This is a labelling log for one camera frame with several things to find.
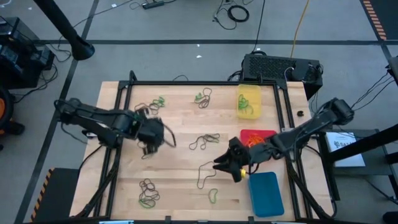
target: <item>blue lid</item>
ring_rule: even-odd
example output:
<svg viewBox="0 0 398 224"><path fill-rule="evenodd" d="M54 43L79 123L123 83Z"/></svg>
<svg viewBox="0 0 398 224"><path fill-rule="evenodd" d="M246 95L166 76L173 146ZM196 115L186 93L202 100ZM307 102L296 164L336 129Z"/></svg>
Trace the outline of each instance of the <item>blue lid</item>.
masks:
<svg viewBox="0 0 398 224"><path fill-rule="evenodd" d="M271 217L285 213L274 172L250 175L249 190L253 212L256 216Z"/></svg>

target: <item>wooden tabletop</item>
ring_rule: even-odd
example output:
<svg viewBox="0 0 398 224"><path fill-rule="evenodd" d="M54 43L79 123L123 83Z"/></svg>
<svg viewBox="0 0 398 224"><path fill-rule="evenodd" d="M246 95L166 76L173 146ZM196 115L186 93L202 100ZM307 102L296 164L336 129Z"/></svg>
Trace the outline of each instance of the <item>wooden tabletop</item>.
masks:
<svg viewBox="0 0 398 224"><path fill-rule="evenodd" d="M117 86L117 82L103 82L97 107L113 108ZM199 109L193 100L204 87L210 87L213 92L209 106ZM254 120L239 119L236 116L237 88L238 86L133 86L130 110L139 103L150 103L159 96L165 99L165 108L159 110L158 116L174 132L177 147L171 148L164 144L151 159L143 160L142 149L137 146L137 142L130 140L123 142L112 219L164 220L165 216L170 215L172 220L245 221L249 216L254 216L255 220L294 220L284 159L263 162L258 170L258 172L276 173L285 210L281 216L258 218L253 214L248 179L235 184L230 174L217 172L215 177L206 180L204 189L197 188L199 166L225 153L228 140L235 136L239 137L242 129L267 129L279 132L272 87L261 87L262 114L260 118ZM310 119L307 98L302 83L288 83L288 88L295 125L298 126ZM281 91L279 95L285 125L288 127ZM299 110L304 111L304 116L296 116ZM220 143L209 142L205 150L198 147L193 151L188 148L197 137L214 133L220 134ZM318 149L314 140L311 140L309 145ZM85 156L97 147L97 140L89 140ZM98 188L104 152L105 148L88 159L83 166L70 215L76 215L82 210ZM331 215L333 209L320 158L314 152L304 149L302 161L309 191ZM214 170L209 164L201 170L200 185L203 183L203 178L211 174L214 174ZM138 202L141 193L139 182L145 178L150 178L160 194L160 200L156 201L156 206L151 209L141 207ZM213 188L218 189L215 204L210 203L208 199L208 192ZM297 192L300 213L305 217L302 195L298 188ZM107 198L106 192L101 214L104 214Z"/></svg>

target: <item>yellow cable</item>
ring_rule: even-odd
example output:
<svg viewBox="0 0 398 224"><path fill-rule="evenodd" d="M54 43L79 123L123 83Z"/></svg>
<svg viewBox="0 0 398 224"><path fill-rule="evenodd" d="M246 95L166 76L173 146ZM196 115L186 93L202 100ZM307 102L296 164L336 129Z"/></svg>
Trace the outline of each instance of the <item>yellow cable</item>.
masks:
<svg viewBox="0 0 398 224"><path fill-rule="evenodd" d="M294 34L294 40L293 40L292 52L290 53L290 58L293 57L293 51L294 51L294 46L296 44L297 33L299 32L299 28L300 28L301 22L303 21L304 14L305 14L305 11L307 10L307 6L308 6L309 3L310 3L310 0L307 0L307 3L305 3L305 7L304 7L304 10L303 10L303 13L301 14L300 21L298 22L298 25L297 25L297 28L296 28L296 33Z"/></svg>

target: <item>red tray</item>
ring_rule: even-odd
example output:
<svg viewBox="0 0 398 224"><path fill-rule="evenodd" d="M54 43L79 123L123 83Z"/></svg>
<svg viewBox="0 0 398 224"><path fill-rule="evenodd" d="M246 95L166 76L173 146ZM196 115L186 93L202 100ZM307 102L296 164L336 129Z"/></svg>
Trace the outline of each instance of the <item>red tray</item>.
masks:
<svg viewBox="0 0 398 224"><path fill-rule="evenodd" d="M254 129L242 129L241 130L241 142L247 146L247 143L249 141L249 138L252 134L256 134L259 137L266 139L274 134L276 134L276 131L274 130L254 130Z"/></svg>

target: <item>yellow plastic bin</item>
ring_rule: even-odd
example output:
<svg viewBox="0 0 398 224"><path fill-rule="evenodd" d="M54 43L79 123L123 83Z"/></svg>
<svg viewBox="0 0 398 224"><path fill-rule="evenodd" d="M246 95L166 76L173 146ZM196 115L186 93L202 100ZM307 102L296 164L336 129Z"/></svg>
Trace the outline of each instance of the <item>yellow plastic bin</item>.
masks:
<svg viewBox="0 0 398 224"><path fill-rule="evenodd" d="M257 119L261 115L261 89L257 85L238 86L238 117Z"/></svg>

